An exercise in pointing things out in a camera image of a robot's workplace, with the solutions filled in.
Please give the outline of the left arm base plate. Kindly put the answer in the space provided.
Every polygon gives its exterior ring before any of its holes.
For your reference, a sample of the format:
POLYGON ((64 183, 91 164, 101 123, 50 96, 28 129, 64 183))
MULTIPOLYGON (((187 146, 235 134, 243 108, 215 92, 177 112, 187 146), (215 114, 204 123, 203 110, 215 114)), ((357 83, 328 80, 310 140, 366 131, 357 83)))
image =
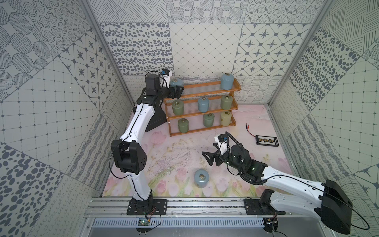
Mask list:
POLYGON ((127 215, 165 215, 167 212, 167 199, 137 200, 129 201, 127 215))

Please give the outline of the green canister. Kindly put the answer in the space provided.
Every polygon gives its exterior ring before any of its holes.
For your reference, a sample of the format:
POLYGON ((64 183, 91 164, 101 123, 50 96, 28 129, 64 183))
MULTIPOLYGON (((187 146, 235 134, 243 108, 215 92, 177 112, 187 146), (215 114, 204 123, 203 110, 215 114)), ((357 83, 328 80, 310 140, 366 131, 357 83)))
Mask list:
POLYGON ((187 133, 189 131, 189 121, 186 118, 179 119, 178 129, 180 133, 187 133))
POLYGON ((172 102, 172 111, 174 115, 181 116, 184 113, 184 103, 181 100, 175 100, 172 102))
POLYGON ((224 95, 221 98, 220 106, 223 110, 230 110, 233 104, 233 97, 230 95, 224 95))
POLYGON ((215 115, 213 113, 203 115, 203 125, 205 127, 212 127, 214 124, 215 115))

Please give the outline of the aluminium mounting rail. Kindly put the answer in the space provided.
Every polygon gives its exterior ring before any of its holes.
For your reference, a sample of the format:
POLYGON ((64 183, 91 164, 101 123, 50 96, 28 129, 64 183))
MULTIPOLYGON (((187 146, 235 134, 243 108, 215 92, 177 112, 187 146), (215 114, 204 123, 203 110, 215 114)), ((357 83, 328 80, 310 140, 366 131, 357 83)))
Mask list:
MULTIPOLYGON (((246 198, 158 198, 167 199, 167 212, 162 217, 229 217, 247 216, 243 200, 246 198)), ((127 215, 130 198, 111 197, 93 198, 85 217, 123 217, 123 216, 146 216, 146 215, 127 215)), ((315 212, 317 205, 312 201, 303 200, 295 196, 288 196, 274 193, 270 201, 260 201, 261 204, 268 202, 278 211, 285 211, 285 215, 302 215, 306 217, 319 218, 315 212)))

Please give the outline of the blue canister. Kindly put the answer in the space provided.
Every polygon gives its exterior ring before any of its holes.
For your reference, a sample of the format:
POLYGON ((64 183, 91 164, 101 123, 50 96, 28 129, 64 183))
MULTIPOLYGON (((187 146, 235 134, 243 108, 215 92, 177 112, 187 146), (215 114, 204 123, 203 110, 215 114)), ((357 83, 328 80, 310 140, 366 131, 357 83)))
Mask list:
POLYGON ((221 78, 221 89, 230 90, 234 84, 234 76, 230 73, 224 73, 221 78))
POLYGON ((209 182, 209 173, 204 169, 199 169, 194 174, 194 183, 198 188, 205 188, 209 182))
POLYGON ((199 98, 197 101, 198 111, 206 113, 209 111, 209 99, 207 97, 199 98))
POLYGON ((173 78, 173 79, 170 80, 170 84, 169 85, 171 87, 176 87, 176 86, 183 87, 184 83, 183 83, 182 79, 173 78))

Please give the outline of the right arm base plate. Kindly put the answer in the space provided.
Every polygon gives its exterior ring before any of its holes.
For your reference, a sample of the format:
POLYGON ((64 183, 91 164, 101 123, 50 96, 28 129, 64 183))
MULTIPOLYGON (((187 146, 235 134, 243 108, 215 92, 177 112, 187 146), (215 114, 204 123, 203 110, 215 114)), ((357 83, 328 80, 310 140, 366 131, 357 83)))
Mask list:
POLYGON ((270 203, 264 202, 261 204, 259 199, 246 198, 243 200, 244 208, 247 215, 285 215, 285 211, 278 211, 274 209, 270 203))

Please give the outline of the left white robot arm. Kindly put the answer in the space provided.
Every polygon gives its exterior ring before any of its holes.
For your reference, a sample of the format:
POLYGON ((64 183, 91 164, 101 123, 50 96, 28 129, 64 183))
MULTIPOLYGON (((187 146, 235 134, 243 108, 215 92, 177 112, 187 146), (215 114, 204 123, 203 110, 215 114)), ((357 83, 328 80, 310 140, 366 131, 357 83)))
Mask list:
POLYGON ((133 200, 138 205, 151 206, 153 194, 143 172, 147 163, 147 154, 140 142, 147 131, 167 122, 166 113, 162 108, 166 98, 180 98, 184 86, 181 83, 172 84, 172 71, 161 69, 145 74, 146 87, 143 88, 136 106, 134 117, 124 134, 111 143, 114 164, 125 173, 134 189, 133 200))

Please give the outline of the wooden three-tier shelf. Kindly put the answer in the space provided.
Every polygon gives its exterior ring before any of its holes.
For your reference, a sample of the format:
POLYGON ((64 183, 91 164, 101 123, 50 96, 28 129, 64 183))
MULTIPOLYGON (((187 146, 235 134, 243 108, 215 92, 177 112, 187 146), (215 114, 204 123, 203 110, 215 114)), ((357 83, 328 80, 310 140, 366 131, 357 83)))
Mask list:
POLYGON ((177 136, 227 126, 235 126, 233 110, 238 109, 234 93, 241 85, 234 79, 231 88, 222 88, 221 81, 184 86, 178 99, 164 100, 169 135, 177 136))

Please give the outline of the green canister bottom centre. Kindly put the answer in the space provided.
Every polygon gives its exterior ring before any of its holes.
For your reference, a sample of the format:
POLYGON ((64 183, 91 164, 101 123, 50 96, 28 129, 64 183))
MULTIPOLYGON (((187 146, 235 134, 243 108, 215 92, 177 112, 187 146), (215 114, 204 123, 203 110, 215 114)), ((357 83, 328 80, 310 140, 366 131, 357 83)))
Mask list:
POLYGON ((205 127, 212 127, 214 124, 215 115, 213 113, 203 115, 203 125, 205 127))

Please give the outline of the pale yellow canister bottom right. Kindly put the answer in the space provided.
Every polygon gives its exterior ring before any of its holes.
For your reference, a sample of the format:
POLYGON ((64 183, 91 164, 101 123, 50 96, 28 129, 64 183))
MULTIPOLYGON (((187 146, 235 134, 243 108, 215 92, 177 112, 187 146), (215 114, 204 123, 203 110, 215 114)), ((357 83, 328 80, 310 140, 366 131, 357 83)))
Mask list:
POLYGON ((220 125, 229 126, 232 120, 232 113, 230 111, 224 111, 220 113, 220 125))

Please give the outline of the green canister middle right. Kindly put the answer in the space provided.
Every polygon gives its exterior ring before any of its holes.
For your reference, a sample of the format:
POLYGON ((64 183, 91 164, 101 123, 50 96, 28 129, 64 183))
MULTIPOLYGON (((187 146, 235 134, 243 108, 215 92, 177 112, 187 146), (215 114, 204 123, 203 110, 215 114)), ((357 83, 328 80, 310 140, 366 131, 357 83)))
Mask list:
POLYGON ((221 98, 220 106, 223 110, 230 110, 233 104, 233 97, 230 95, 224 95, 221 98))

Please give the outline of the black plastic case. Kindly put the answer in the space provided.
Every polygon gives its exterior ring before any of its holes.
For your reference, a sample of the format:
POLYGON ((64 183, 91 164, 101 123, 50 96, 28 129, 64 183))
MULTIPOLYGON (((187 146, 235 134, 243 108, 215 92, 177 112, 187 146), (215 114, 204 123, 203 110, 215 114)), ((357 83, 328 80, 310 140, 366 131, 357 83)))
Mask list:
POLYGON ((154 115, 150 119, 145 131, 149 132, 166 122, 167 122, 166 113, 162 109, 156 110, 154 115))

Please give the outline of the green canister middle left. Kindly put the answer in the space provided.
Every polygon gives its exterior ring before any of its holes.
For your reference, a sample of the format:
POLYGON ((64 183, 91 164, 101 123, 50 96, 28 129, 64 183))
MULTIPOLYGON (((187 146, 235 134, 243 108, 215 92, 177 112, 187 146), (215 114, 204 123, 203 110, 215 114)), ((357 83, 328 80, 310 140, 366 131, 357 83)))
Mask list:
POLYGON ((181 100, 175 100, 172 102, 172 111, 174 115, 181 116, 184 113, 184 103, 181 100))

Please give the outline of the black terminal board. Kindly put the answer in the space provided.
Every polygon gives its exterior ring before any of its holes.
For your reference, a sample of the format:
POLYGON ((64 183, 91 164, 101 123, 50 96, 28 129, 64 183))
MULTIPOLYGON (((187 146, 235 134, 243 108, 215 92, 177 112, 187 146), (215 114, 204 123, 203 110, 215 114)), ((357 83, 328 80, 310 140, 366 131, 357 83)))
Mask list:
POLYGON ((260 146, 270 146, 270 147, 279 146, 277 137, 256 135, 255 139, 256 139, 256 144, 260 146))

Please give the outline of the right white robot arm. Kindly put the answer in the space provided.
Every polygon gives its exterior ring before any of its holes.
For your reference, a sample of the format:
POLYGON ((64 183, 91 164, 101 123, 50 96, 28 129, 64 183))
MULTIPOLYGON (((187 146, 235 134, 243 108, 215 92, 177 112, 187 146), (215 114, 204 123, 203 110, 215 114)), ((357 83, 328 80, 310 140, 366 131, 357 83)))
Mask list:
POLYGON ((263 204, 270 212, 295 212, 316 219, 331 230, 349 235, 353 204, 340 185, 332 180, 324 183, 302 179, 281 172, 266 163, 256 161, 241 145, 228 148, 227 143, 214 143, 217 151, 202 152, 210 166, 226 164, 238 171, 238 176, 250 185, 267 185, 291 197, 276 197, 263 204))

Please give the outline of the green canister bottom left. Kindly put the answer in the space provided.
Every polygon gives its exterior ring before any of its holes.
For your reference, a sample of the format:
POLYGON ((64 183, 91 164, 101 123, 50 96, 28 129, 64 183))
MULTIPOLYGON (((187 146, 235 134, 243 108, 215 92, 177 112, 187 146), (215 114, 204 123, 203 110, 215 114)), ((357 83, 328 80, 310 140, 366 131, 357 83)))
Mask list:
POLYGON ((189 131, 189 121, 186 118, 179 119, 178 129, 180 133, 187 133, 189 131))

